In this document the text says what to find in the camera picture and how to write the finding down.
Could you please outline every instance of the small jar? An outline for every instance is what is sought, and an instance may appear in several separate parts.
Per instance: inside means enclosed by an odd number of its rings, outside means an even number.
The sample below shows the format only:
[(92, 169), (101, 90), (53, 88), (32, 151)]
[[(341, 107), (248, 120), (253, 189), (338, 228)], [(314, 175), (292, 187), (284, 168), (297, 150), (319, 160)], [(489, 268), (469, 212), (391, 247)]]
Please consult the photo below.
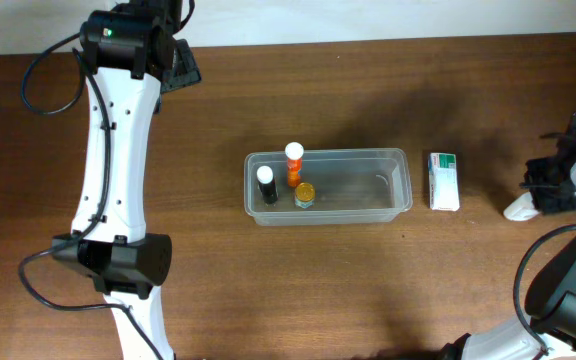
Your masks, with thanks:
[(295, 205), (307, 209), (315, 203), (315, 187), (308, 183), (301, 183), (295, 189)]

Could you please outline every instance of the white cardboard box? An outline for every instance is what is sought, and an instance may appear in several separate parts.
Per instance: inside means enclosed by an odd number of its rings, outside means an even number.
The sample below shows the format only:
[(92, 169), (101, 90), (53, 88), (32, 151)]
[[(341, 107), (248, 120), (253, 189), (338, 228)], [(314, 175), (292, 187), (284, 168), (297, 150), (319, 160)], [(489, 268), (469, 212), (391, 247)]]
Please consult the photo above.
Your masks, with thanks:
[(428, 158), (430, 208), (432, 210), (459, 210), (457, 186), (457, 157), (454, 154), (431, 153)]

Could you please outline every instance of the white wall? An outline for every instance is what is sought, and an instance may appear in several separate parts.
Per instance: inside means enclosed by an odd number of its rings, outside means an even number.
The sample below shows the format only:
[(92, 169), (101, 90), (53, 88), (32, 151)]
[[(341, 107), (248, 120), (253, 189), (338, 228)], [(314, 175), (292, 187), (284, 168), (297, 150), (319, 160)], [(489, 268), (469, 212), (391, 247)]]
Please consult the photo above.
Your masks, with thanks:
[[(0, 0), (0, 54), (40, 52), (112, 0)], [(191, 46), (576, 31), (576, 0), (197, 0)]]

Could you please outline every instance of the white bottle cap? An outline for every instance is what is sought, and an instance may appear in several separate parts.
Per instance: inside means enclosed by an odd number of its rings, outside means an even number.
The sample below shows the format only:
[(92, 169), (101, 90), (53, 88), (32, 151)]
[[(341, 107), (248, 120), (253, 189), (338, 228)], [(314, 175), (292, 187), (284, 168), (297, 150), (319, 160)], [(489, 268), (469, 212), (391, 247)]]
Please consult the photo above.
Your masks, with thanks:
[(272, 169), (268, 166), (262, 166), (257, 169), (257, 180), (262, 184), (270, 184), (272, 182)]
[(304, 156), (304, 147), (300, 143), (290, 143), (286, 145), (286, 156), (290, 160), (299, 160)]

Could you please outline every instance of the orange bottle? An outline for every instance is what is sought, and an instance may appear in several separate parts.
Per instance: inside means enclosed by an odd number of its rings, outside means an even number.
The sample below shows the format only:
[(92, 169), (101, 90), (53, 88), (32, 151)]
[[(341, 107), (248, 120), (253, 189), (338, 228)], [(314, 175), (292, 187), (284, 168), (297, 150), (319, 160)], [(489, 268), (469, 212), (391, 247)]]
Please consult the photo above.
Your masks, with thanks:
[(290, 143), (286, 146), (288, 157), (288, 186), (297, 187), (301, 184), (301, 158), (304, 156), (304, 147), (300, 143)]

